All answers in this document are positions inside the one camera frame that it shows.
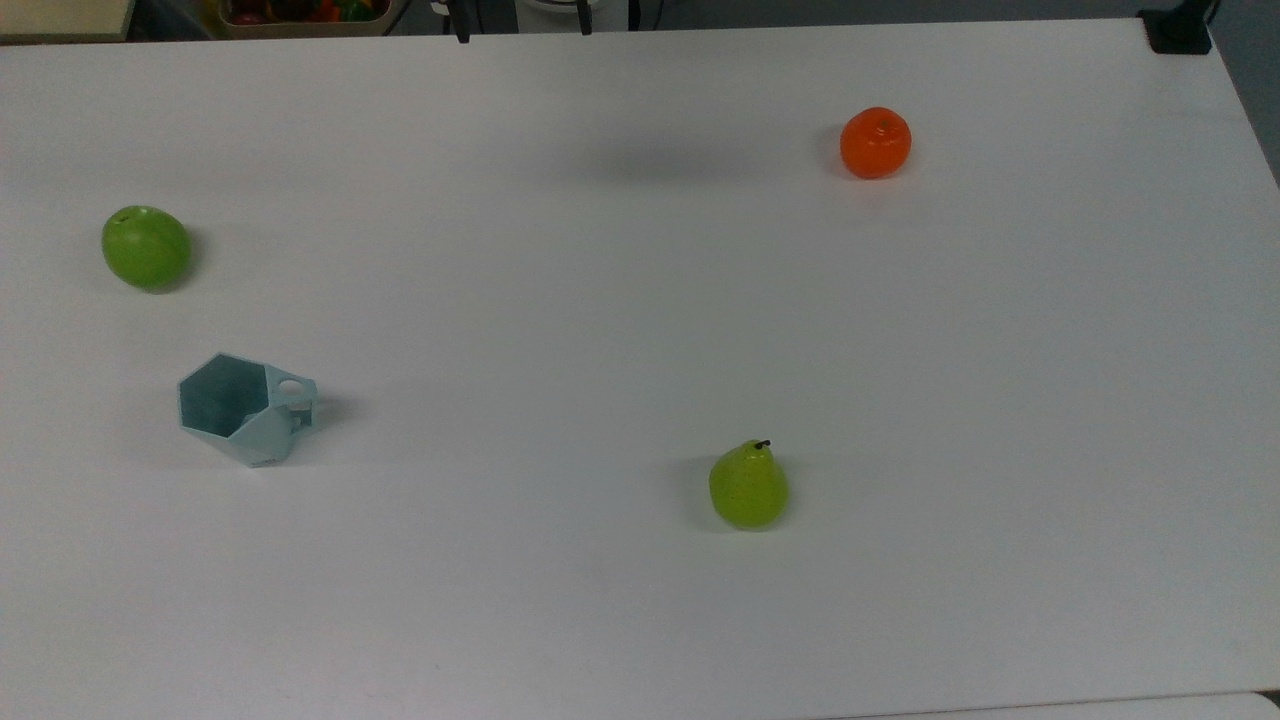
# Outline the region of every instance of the green pear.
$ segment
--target green pear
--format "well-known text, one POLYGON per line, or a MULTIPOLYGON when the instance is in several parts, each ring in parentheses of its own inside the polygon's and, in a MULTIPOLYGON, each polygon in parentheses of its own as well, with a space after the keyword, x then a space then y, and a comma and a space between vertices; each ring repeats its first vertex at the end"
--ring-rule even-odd
POLYGON ((712 505, 730 525, 759 530, 787 507, 787 475, 773 459, 769 441, 749 439, 716 461, 712 505))

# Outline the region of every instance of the orange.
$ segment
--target orange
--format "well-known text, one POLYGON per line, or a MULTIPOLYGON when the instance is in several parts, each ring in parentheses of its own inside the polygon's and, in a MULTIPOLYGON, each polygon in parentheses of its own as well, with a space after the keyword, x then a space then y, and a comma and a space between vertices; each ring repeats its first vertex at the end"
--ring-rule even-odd
POLYGON ((911 128, 888 108, 868 108, 840 133, 840 159, 865 179, 882 178, 902 167, 911 151, 911 128))

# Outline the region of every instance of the light blue cup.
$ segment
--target light blue cup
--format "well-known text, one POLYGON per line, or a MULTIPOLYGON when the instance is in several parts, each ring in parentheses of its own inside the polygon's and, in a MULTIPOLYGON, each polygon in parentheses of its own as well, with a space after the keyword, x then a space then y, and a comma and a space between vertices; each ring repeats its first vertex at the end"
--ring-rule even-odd
POLYGON ((250 468, 288 457, 315 405, 315 382, 224 354, 178 383, 182 429, 250 468))

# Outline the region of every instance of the gray floor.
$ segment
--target gray floor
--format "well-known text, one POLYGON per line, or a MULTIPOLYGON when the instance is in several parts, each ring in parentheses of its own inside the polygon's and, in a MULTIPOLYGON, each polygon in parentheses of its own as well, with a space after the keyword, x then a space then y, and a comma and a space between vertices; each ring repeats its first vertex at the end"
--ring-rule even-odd
MULTIPOLYGON (((515 32, 513 0, 476 0, 485 29, 515 32)), ((612 0, 622 3, 625 0, 612 0)), ((641 0, 650 29, 659 0, 641 0)), ((1132 18, 1178 0, 664 0, 659 31, 1064 18, 1132 18)), ((1280 0, 1222 0, 1213 37, 1244 109, 1280 178, 1280 0)), ((440 18, 413 0, 397 35, 440 32, 440 18)))

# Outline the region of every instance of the white table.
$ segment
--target white table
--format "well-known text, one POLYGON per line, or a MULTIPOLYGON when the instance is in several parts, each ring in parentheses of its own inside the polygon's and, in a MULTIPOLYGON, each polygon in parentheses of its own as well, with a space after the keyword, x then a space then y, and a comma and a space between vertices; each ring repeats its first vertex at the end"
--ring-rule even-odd
POLYGON ((133 0, 0 0, 0 44, 122 42, 133 0))
POLYGON ((0 51, 15 717, 1280 687, 1280 192, 1137 20, 0 51), (835 161, 902 113, 892 179, 835 161), (198 236, 116 281, 133 202, 198 236), (183 434, 218 351, 328 427, 183 434), (786 521, 705 473, 773 439, 786 521))

